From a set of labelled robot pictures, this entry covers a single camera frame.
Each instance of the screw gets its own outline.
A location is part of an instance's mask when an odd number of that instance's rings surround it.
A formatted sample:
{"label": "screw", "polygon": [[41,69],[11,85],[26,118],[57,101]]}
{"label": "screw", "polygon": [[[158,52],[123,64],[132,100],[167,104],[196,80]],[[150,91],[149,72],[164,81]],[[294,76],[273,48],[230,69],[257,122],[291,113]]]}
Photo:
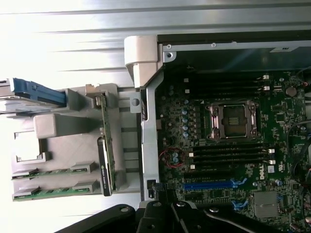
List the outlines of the screw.
{"label": "screw", "polygon": [[127,208],[127,207],[121,209],[121,212],[127,212],[127,211],[128,211],[128,208]]}
{"label": "screw", "polygon": [[177,202],[176,205],[179,207],[184,207],[186,204],[184,202]]}
{"label": "screw", "polygon": [[218,213],[219,209],[217,209],[216,207],[211,207],[209,211],[211,211],[212,213]]}
{"label": "screw", "polygon": [[160,202],[156,202],[156,203],[153,204],[153,206],[159,207],[159,206],[161,206],[161,203]]}

